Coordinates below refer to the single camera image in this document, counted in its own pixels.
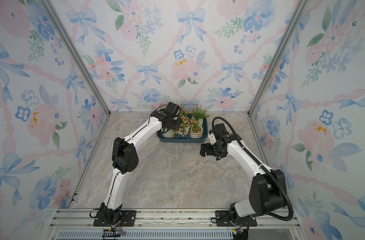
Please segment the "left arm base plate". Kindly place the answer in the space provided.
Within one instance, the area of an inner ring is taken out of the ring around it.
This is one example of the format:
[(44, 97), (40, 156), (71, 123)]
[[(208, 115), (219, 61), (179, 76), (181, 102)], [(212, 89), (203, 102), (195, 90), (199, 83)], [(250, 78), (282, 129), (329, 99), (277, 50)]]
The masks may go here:
[(98, 211), (94, 218), (94, 227), (133, 227), (136, 219), (135, 210), (120, 210), (116, 213)]

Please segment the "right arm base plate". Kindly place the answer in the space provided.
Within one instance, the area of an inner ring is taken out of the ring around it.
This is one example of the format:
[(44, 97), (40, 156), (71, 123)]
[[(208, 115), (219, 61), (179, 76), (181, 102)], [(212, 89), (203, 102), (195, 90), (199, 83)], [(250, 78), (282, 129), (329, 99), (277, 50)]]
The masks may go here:
[(211, 223), (217, 227), (256, 227), (257, 221), (251, 217), (239, 217), (233, 210), (217, 210), (215, 217), (211, 218)]

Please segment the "potted plant pink flowers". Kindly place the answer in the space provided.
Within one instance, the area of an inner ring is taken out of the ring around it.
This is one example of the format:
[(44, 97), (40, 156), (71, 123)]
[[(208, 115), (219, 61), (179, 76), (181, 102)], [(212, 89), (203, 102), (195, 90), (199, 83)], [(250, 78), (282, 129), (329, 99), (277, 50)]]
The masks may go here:
[(179, 108), (180, 108), (180, 110), (179, 110), (178, 118), (180, 120), (189, 119), (190, 112), (187, 110), (187, 108), (184, 106), (184, 104), (180, 104)]
[(184, 115), (180, 115), (178, 117), (178, 119), (180, 120), (180, 125), (179, 125), (178, 129), (174, 131), (174, 133), (185, 137), (190, 132), (191, 119)]

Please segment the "potted plant orange flowers front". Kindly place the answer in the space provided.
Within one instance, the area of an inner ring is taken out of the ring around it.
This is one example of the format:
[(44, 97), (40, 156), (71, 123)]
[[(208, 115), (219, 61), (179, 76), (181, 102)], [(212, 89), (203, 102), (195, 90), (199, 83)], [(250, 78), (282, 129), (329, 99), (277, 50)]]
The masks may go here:
[(203, 126), (196, 120), (191, 121), (190, 138), (201, 139), (203, 136)]

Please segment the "potted plant orange flowers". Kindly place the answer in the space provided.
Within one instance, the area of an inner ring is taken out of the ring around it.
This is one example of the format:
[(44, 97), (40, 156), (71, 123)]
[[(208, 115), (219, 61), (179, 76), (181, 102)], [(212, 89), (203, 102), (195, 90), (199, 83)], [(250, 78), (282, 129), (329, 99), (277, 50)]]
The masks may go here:
[(208, 118), (210, 115), (208, 114), (207, 109), (203, 109), (202, 106), (196, 105), (191, 109), (192, 121), (196, 122), (200, 126), (204, 125), (204, 119)]
[(203, 136), (203, 126), (196, 120), (191, 121), (190, 138), (201, 139)]

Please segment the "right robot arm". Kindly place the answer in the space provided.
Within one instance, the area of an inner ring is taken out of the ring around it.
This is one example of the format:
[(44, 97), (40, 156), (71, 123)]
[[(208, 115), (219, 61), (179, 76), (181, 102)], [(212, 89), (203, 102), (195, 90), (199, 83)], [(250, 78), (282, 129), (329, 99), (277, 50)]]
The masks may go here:
[(288, 207), (286, 180), (281, 170), (273, 170), (265, 165), (245, 145), (244, 141), (236, 140), (232, 135), (215, 140), (212, 137), (210, 143), (201, 144), (200, 155), (213, 156), (216, 160), (227, 156), (233, 157), (245, 170), (251, 180), (251, 186), (247, 190), (248, 198), (230, 205), (229, 217), (233, 224), (241, 225), (250, 217), (268, 215), (282, 221), (289, 221), (293, 213), (280, 216), (275, 210)]

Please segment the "potted plant pink flowers front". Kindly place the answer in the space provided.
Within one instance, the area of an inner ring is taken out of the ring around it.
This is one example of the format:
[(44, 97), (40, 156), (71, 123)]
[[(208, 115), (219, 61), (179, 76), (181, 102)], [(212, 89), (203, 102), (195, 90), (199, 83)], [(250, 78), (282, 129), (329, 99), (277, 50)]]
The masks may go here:
[(190, 132), (191, 119), (184, 115), (180, 115), (178, 117), (178, 119), (180, 120), (180, 125), (179, 125), (178, 129), (174, 131), (174, 133), (185, 137)]

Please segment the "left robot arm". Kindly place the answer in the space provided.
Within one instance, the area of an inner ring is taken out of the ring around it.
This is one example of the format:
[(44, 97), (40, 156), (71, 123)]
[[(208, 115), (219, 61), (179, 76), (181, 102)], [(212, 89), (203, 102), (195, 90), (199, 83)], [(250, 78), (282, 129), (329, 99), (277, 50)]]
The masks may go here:
[(111, 226), (117, 226), (122, 219), (122, 197), (131, 172), (139, 164), (138, 151), (141, 146), (156, 132), (178, 130), (180, 107), (169, 102), (151, 112), (148, 119), (133, 133), (124, 138), (117, 137), (112, 147), (112, 180), (107, 196), (97, 212), (97, 217)]

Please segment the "potted plant red flowers back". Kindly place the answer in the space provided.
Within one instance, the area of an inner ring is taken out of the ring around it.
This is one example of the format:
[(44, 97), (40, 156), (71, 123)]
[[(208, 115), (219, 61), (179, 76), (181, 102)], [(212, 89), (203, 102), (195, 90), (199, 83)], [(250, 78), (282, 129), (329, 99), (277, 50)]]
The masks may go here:
[(161, 135), (163, 138), (172, 139), (175, 135), (175, 130), (172, 129), (161, 129)]

